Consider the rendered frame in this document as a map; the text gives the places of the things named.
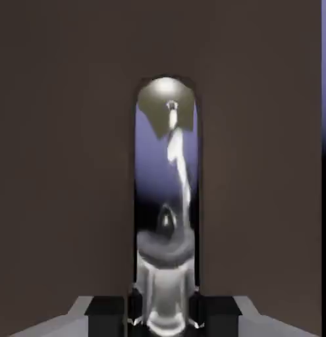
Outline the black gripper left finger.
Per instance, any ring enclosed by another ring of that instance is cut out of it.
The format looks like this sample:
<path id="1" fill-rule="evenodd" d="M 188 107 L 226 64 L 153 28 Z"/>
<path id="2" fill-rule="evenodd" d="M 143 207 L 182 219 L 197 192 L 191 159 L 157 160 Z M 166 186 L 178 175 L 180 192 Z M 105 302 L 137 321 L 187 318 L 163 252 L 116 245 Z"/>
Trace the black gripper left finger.
<path id="1" fill-rule="evenodd" d="M 68 313 L 49 319 L 9 337 L 128 337 L 128 326 L 137 327 L 138 321 L 124 314 L 86 315 L 92 296 L 79 296 Z"/>

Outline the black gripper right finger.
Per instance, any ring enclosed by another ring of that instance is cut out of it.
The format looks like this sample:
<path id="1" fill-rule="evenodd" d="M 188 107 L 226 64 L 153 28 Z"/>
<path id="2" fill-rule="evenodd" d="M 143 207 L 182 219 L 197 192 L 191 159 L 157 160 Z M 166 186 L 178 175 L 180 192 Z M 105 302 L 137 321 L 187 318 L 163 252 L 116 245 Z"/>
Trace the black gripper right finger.
<path id="1" fill-rule="evenodd" d="M 290 324 L 262 315 L 247 296 L 205 296 L 188 300 L 188 337 L 314 337 Z"/>

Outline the shiny curved metal handle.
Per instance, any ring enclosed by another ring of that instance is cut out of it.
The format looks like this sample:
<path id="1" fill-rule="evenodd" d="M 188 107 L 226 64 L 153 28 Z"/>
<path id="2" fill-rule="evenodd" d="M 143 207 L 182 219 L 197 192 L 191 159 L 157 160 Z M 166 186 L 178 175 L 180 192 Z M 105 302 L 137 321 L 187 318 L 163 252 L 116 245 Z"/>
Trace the shiny curved metal handle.
<path id="1" fill-rule="evenodd" d="M 193 89 L 160 75 L 138 90 L 134 120 L 134 284 L 129 323 L 182 337 L 198 287 L 198 115 Z"/>

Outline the dark brown cabinet door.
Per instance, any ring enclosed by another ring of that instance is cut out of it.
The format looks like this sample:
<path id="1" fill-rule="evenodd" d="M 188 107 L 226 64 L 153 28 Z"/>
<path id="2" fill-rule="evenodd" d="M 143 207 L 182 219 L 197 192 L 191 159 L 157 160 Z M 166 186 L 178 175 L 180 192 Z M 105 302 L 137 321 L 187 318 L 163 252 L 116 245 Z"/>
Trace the dark brown cabinet door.
<path id="1" fill-rule="evenodd" d="M 196 87 L 201 289 L 321 333 L 321 0 L 0 0 L 0 337 L 132 279 L 144 78 Z"/>

